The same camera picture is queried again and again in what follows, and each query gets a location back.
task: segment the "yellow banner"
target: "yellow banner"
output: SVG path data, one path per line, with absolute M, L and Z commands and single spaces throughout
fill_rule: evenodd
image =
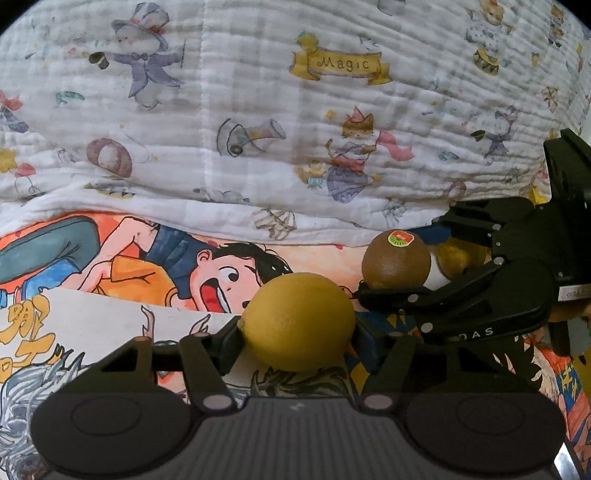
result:
M 368 85 L 389 83 L 389 64 L 380 62 L 382 53 L 345 53 L 318 47 L 309 33 L 298 37 L 303 52 L 294 52 L 289 71 L 304 80 L 320 80 L 321 75 L 368 79 Z

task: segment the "white hair drawing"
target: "white hair drawing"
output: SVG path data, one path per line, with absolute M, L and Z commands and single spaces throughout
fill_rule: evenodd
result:
M 50 394 L 74 380 L 87 367 L 84 353 L 69 365 L 65 352 L 52 365 L 23 367 L 8 378 L 0 392 L 0 469 L 9 480 L 36 480 L 46 471 L 30 436 L 31 417 Z

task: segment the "yellow fruit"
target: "yellow fruit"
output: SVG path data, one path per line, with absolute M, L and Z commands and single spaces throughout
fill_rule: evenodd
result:
M 480 268 L 486 260 L 486 247 L 450 237 L 437 246 L 437 263 L 448 280 L 455 280 Z
M 355 329 L 345 292 L 322 275 L 274 278 L 254 295 L 239 328 L 259 360 L 288 372 L 338 365 Z

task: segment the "screw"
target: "screw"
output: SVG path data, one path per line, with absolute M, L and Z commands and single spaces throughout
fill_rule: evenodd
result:
M 227 410 L 232 406 L 232 399 L 227 395 L 209 395 L 203 399 L 203 406 L 209 410 Z
M 363 403 L 372 410 L 388 410 L 394 404 L 390 397 L 379 394 L 365 397 Z

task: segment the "boy's open mouth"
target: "boy's open mouth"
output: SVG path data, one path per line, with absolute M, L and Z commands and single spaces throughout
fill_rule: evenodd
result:
M 204 282 L 199 289 L 199 293 L 208 312 L 231 313 L 230 306 L 217 278 L 210 278 Z

